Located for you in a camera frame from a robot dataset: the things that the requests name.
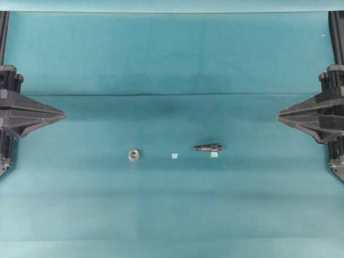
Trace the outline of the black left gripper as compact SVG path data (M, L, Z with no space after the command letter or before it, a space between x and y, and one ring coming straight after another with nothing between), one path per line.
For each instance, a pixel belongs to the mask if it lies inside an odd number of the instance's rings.
M14 66L1 66L1 176L12 166L14 137L24 138L44 126L64 120L66 114L20 94L24 77Z

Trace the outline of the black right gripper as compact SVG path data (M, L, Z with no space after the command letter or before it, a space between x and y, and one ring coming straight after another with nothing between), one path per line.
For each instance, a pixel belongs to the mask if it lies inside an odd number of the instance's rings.
M280 111L278 121L308 134L319 144L327 144L332 173L343 175L343 96L325 92L327 89L343 90L343 71L328 67L327 72L319 76L319 81L323 93ZM327 109L322 112L325 115L294 115L320 109Z

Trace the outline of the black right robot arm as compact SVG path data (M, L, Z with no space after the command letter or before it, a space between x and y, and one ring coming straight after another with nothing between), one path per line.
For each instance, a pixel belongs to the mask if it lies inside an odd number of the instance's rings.
M321 93L278 113L278 121L329 150L328 165L343 181L343 11L328 13L335 64L319 75Z

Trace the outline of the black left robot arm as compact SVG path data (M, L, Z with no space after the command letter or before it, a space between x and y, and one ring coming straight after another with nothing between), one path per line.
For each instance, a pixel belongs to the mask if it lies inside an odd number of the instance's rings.
M66 118L63 111L20 93L24 77L15 66L4 64L9 16L8 11L1 12L1 175L13 164L16 139Z

